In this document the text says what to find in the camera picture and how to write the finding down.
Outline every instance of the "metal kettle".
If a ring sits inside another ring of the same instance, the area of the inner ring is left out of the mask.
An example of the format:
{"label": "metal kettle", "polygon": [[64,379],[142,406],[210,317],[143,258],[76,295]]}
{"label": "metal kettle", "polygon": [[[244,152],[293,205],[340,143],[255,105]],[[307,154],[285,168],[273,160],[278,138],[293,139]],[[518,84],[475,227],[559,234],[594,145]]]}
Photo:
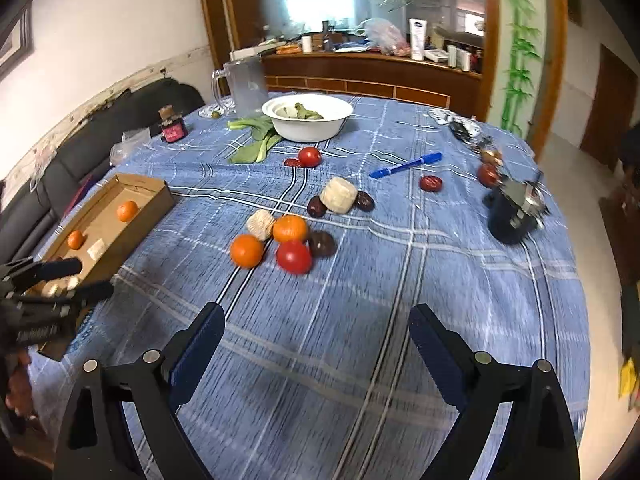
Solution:
{"label": "metal kettle", "polygon": [[538,189],[541,177],[539,171],[533,182],[506,178],[485,197],[484,203],[490,209],[489,231],[498,241],[514,245],[543,226],[542,215],[548,214],[548,209]]}

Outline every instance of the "table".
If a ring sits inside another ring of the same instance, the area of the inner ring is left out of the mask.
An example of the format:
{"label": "table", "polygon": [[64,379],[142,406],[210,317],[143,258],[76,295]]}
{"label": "table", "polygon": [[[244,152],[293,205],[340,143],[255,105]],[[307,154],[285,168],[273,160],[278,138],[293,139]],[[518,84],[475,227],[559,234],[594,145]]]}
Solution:
{"label": "table", "polygon": [[[132,362],[213,300],[225,309],[225,336],[178,418],[217,479],[420,478],[457,416],[408,337],[409,309],[420,302],[473,350],[517,365],[551,361],[580,439],[588,322],[564,219],[546,187],[545,229],[504,246],[486,228],[478,156],[427,117],[427,107],[342,98],[354,114],[318,144],[323,161],[312,170],[283,165],[300,148],[290,142],[262,164],[229,165],[249,131],[196,114],[181,142],[153,139],[118,168],[164,178],[176,205],[120,268],[113,298],[95,309],[64,360],[32,354],[36,406],[52,436],[87,359]],[[513,178],[535,174],[522,140],[482,129]],[[443,153],[434,166],[367,176],[433,151]],[[421,191],[422,174],[441,176],[442,192]],[[308,218],[306,203],[334,175],[373,196],[374,211]],[[272,245],[254,270],[236,268],[228,245],[258,208],[305,216],[335,237],[336,255],[296,277],[277,266]],[[126,411],[143,467],[159,478],[135,412]],[[507,416],[498,412],[475,478],[486,475]]]}

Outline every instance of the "picture frame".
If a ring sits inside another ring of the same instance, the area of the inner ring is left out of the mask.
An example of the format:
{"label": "picture frame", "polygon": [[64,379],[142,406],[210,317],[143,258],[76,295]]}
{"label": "picture frame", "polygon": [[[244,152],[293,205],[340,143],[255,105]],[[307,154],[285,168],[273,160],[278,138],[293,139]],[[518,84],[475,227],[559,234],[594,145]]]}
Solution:
{"label": "picture frame", "polygon": [[32,47],[31,7],[29,6],[6,41],[0,45],[0,80],[31,53]]}

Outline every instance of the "wooden door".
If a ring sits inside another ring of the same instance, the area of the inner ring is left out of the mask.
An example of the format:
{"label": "wooden door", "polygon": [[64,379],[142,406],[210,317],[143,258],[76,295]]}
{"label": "wooden door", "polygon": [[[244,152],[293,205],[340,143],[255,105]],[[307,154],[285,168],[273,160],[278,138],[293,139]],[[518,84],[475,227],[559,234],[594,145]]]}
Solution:
{"label": "wooden door", "polygon": [[229,36],[226,31],[224,3],[223,0],[200,1],[202,3],[204,22],[207,27],[213,66],[215,68],[222,68],[222,66],[229,61],[229,52],[231,51],[231,44],[229,43]]}
{"label": "wooden door", "polygon": [[604,45],[600,51],[596,96],[580,149],[613,171],[620,137],[629,129],[634,111],[638,76]]}

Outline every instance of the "red date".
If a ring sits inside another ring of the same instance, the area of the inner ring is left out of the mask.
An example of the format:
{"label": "red date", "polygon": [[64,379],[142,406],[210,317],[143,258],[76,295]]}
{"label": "red date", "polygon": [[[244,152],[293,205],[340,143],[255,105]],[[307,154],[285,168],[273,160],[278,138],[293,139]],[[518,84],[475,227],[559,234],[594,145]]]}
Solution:
{"label": "red date", "polygon": [[285,166],[289,166],[290,168],[302,168],[302,162],[297,160],[296,158],[288,158],[284,161]]}
{"label": "red date", "polygon": [[423,191],[438,192],[442,189],[442,179],[439,176],[425,175],[420,179],[419,185]]}

